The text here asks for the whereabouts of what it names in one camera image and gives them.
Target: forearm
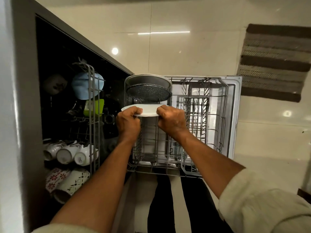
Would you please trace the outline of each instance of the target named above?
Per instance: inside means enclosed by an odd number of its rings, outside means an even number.
[[[178,140],[217,198],[230,180],[245,168],[199,141],[188,131],[181,134]]]
[[[51,223],[67,223],[110,232],[123,190],[132,144],[121,142],[102,166],[56,214]]]

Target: light blue bowl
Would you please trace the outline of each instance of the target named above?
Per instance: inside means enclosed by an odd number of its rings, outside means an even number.
[[[104,87],[104,81],[103,77],[100,74],[95,74],[95,78],[99,78],[102,80],[99,80],[99,88],[98,88],[98,79],[95,79],[95,88],[94,91],[91,92],[91,98],[98,95],[98,89],[101,90]],[[88,100],[89,99],[89,77],[88,73],[81,72],[78,73],[74,78],[72,79],[71,86],[73,88],[73,91],[76,95],[76,97],[79,100]],[[91,89],[93,89],[93,78],[91,78]]]

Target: sleeve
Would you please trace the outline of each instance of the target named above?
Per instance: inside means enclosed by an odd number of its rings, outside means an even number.
[[[98,233],[86,227],[69,224],[49,224],[34,230],[32,233]]]
[[[218,206],[235,233],[300,233],[311,229],[310,204],[276,188],[248,169],[232,178]]]

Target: dark speckled plate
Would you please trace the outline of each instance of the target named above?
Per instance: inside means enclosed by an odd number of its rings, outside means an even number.
[[[166,101],[172,96],[172,92],[165,87],[147,83],[130,86],[126,93],[133,99],[143,102]]]

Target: black pants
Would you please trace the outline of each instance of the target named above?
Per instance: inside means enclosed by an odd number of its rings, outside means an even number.
[[[171,183],[166,175],[158,175],[158,186],[150,205],[148,233],[176,232]],[[215,207],[212,196],[200,178],[181,177],[184,198],[189,213],[191,232],[233,233]]]

